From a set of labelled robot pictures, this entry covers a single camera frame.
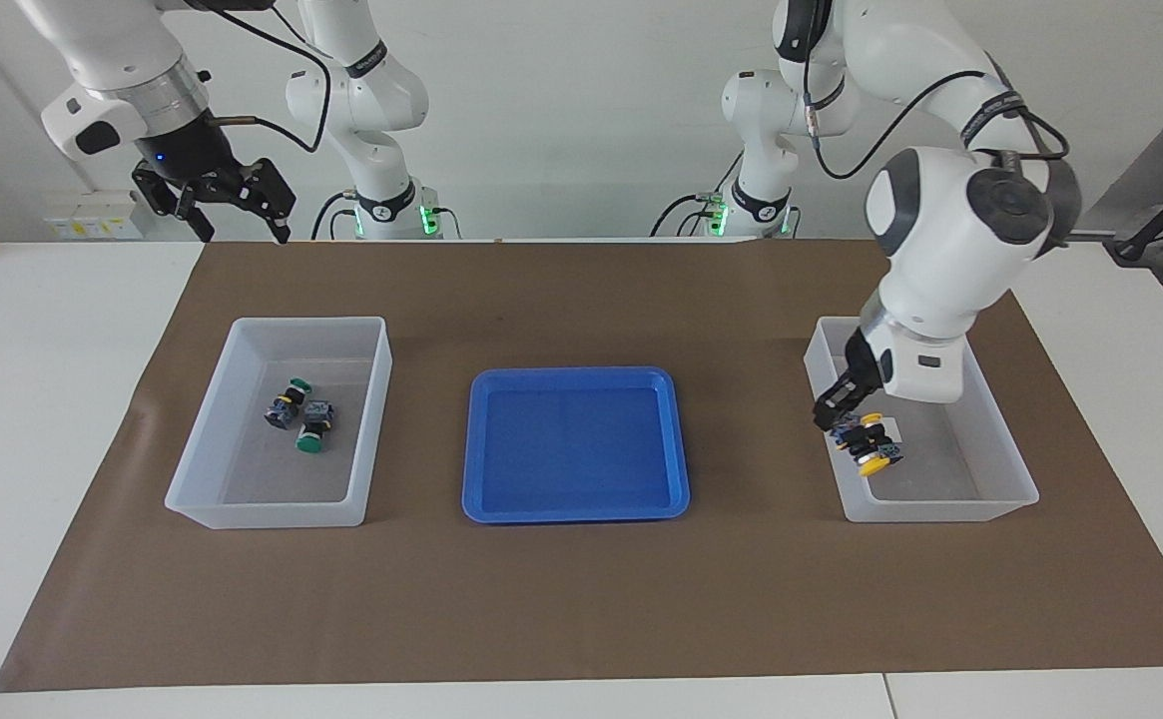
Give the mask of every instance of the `blue tray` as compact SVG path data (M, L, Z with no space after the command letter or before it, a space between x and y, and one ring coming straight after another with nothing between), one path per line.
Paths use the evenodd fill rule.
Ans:
M490 370L470 391L462 508L485 525L687 510L673 382L657 368Z

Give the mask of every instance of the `white wall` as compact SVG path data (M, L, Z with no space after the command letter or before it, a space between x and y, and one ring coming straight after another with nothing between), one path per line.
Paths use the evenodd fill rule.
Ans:
M1163 127L1163 0L949 2L1033 108L1073 140L1075 168L1093 204ZM293 0L280 6L297 19ZM712 187L737 150L719 94L735 70L772 67L772 6L372 0L392 52L426 79L431 97L426 126L399 141L413 173L462 213L468 236L638 236L673 197ZM279 31L273 17L254 19ZM166 22L190 58L215 73L217 114L293 122L284 85L302 59L209 15L173 13ZM0 0L0 72L12 83L0 88L0 197L28 186L78 187L16 101L38 108L66 86L67 73L12 0ZM858 158L896 113L883 104L868 111L854 136L827 142L837 165ZM311 158L258 128L230 137L241 159L266 155L279 163L301 195L299 236L322 197L348 183L331 149ZM889 150L952 137L935 120L914 118ZM83 169L94 186L122 190L135 159L131 149L114 150ZM795 187L806 209L801 234L861 236L870 173L832 183L814 163L805 168ZM33 236L31 205L0 201L0 234ZM211 214L220 237L265 236L261 222L233 209Z

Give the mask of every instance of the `white plastic container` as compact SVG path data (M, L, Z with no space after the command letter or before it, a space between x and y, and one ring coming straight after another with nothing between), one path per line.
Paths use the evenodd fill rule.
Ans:
M822 318L804 355L813 394L847 369L842 347L856 318ZM963 360L963 397L952 405L925 405L882 391L856 413L894 420L905 460L870 478L825 436L842 511L851 522L986 522L1039 500L1029 469L993 400L976 356Z
M380 318L236 320L166 508L213 529L361 525L391 364ZM263 419L291 377L337 410L319 455L293 446L300 417L288 432Z

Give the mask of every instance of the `brown mat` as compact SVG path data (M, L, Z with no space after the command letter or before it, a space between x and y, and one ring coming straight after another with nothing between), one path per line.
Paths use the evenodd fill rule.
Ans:
M801 354L884 270L864 242L213 244L0 691L1163 665L1163 560L1014 299L972 344L1041 503L842 519ZM388 320L368 524L211 532L165 489L230 322L281 314ZM465 519L477 372L623 363L676 383L683 518Z

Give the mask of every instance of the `blue plastic object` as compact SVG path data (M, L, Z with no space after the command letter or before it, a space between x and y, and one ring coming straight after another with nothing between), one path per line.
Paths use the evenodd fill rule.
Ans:
M687 465L657 368L490 370L470 391L462 508L485 525L678 518Z

